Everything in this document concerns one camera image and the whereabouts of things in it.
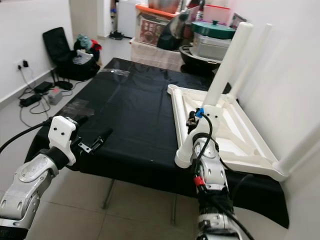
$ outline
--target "black chair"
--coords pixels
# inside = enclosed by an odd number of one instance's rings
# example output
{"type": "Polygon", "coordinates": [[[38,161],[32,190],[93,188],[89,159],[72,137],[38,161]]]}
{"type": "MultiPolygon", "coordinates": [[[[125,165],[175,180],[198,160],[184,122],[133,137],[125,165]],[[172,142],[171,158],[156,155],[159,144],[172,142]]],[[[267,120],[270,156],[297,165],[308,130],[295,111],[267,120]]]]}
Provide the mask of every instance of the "black chair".
{"type": "Polygon", "coordinates": [[[56,64],[57,74],[64,79],[84,81],[94,77],[100,67],[94,58],[85,64],[74,64],[77,52],[70,50],[63,27],[57,27],[42,34],[46,50],[56,64]]]}

